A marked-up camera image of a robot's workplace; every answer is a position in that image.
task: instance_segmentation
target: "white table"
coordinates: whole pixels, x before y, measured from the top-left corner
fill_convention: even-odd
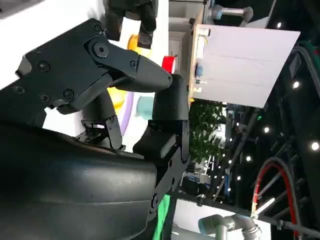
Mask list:
[[[19,13],[0,20],[0,89],[14,82],[15,71],[22,56],[89,18],[98,18],[104,13],[102,0],[45,0]],[[157,29],[154,32],[151,59],[161,65],[168,54],[169,42],[169,1],[159,0]],[[131,34],[139,32],[140,23],[130,19],[123,20],[119,42],[112,42],[127,48]],[[128,150],[143,134],[147,121],[136,117],[139,96],[133,98],[130,121],[123,137]],[[82,132],[80,114],[61,115],[56,110],[46,110],[44,128],[76,136]]]

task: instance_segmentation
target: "bolt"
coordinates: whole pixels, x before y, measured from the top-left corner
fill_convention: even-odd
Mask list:
[[[25,88],[23,86],[14,86],[13,91],[16,94],[24,94],[26,92]]]
[[[49,102],[50,97],[49,97],[49,95],[47,95],[47,94],[43,94],[43,95],[41,96],[41,100],[42,100],[44,103],[47,103],[47,102]]]
[[[131,66],[133,69],[135,69],[135,68],[137,67],[137,62],[134,61],[134,60],[132,60],[132,61],[130,62],[130,66]]]
[[[98,25],[98,24],[94,25],[93,29],[94,29],[96,34],[100,34],[103,31],[102,27],[100,25]]]
[[[281,230],[283,225],[284,225],[284,221],[283,220],[279,220],[278,221],[278,225],[276,226],[276,229],[277,230]]]
[[[37,64],[37,68],[40,72],[48,72],[50,69],[49,63],[46,61],[39,61]]]
[[[74,94],[74,91],[67,88],[67,89],[63,90],[62,95],[65,99],[72,99],[75,94]]]
[[[158,206],[158,202],[158,195],[155,193],[151,201],[151,207],[155,209]]]
[[[108,46],[103,42],[97,42],[93,46],[93,50],[94,53],[100,58],[105,58],[106,56],[108,56],[109,53]]]

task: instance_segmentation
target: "white panel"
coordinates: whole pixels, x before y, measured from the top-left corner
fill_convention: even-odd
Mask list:
[[[169,16],[184,18],[186,16],[186,4],[181,2],[169,2]]]
[[[177,56],[175,58],[175,69],[178,70],[180,68],[180,40],[178,39],[169,39],[169,55]]]
[[[204,5],[199,3],[184,3],[185,8],[185,17],[196,19],[201,9],[204,8]]]
[[[173,218],[173,224],[176,224],[179,228],[192,231],[195,233],[200,233],[198,227],[198,221],[201,218],[211,216],[214,214],[219,214],[222,217],[231,216],[235,214],[231,211],[226,211],[223,209],[210,207],[210,206],[197,206],[194,202],[184,201],[178,199],[176,202],[176,208]],[[260,240],[271,240],[271,228],[270,224],[254,220],[256,224],[261,228],[262,235]],[[228,240],[244,239],[241,230],[235,230],[228,233]]]
[[[255,29],[264,29],[267,26],[269,17],[266,16],[264,18],[258,19],[256,21],[249,22],[245,25],[246,28],[255,28]]]
[[[210,28],[202,59],[206,84],[195,98],[263,108],[300,33],[273,29]]]

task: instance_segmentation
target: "yellow object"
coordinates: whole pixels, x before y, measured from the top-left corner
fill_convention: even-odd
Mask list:
[[[107,90],[113,102],[115,112],[118,114],[125,103],[127,92],[116,89],[115,87],[109,87]]]
[[[136,34],[131,35],[131,37],[128,41],[127,49],[135,51],[136,53],[138,53],[146,58],[149,58],[151,55],[150,49],[138,47],[138,35],[136,35]]]

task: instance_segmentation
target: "green object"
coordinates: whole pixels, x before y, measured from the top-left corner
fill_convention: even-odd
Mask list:
[[[170,196],[165,195],[158,206],[158,223],[156,225],[152,240],[160,240],[161,232],[164,227],[166,216],[169,210]]]
[[[141,96],[139,97],[136,105],[136,115],[142,117],[144,120],[152,119],[152,111],[154,108],[153,96]]]
[[[221,138],[213,132],[221,123],[226,122],[221,103],[214,101],[195,101],[189,111],[191,160],[201,163],[209,156],[221,159],[225,150],[221,146]]]

